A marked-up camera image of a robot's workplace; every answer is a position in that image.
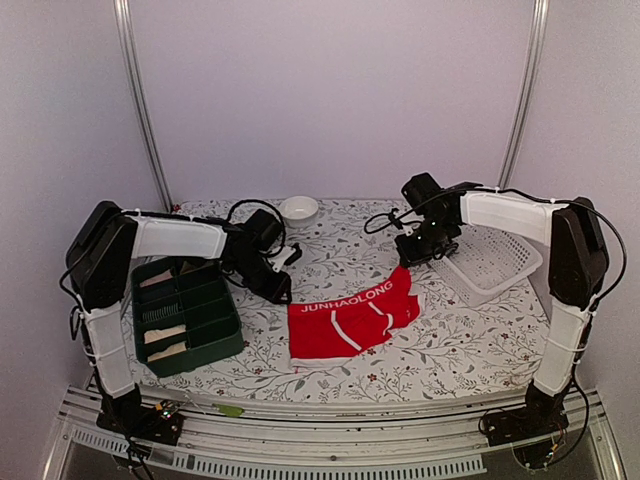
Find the red garment with white print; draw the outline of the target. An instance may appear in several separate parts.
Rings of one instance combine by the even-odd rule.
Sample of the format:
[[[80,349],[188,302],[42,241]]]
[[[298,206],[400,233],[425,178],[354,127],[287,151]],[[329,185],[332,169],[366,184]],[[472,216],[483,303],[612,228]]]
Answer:
[[[409,326],[424,296],[412,292],[408,269],[353,296],[287,308],[290,366],[324,369],[346,363]]]

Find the khaki tan underwear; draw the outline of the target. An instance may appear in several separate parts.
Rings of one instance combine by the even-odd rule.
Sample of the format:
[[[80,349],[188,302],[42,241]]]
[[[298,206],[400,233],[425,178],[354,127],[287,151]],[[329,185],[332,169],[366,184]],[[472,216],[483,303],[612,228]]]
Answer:
[[[191,272],[194,272],[202,267],[202,263],[191,262],[188,260],[184,260],[179,270],[180,275],[185,275]]]

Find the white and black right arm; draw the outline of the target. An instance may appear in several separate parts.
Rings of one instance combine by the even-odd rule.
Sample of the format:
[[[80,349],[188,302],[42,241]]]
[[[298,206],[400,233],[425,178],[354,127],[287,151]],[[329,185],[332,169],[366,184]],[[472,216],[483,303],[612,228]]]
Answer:
[[[442,188],[429,175],[412,178],[401,192],[422,218],[411,233],[395,239],[404,267],[447,256],[464,225],[497,229],[549,247],[550,330],[525,405],[486,413],[480,430],[492,446],[562,432],[568,426],[564,399],[579,386],[576,370],[593,318],[611,292],[604,285],[610,259],[602,233],[611,222],[585,197],[542,199],[471,182]]]

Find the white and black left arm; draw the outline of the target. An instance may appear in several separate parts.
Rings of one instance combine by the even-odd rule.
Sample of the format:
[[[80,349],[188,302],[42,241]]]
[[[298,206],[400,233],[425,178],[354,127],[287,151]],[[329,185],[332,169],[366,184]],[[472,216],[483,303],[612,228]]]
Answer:
[[[139,359],[157,376],[240,352],[231,285],[275,305],[291,302],[286,267],[300,258],[300,248],[287,244],[274,206],[256,206],[240,223],[124,210],[107,200],[91,212],[66,253],[59,285],[75,302],[70,329],[93,368],[99,427],[130,441],[176,445],[184,423],[177,402],[142,402],[121,328],[126,299],[133,302]]]

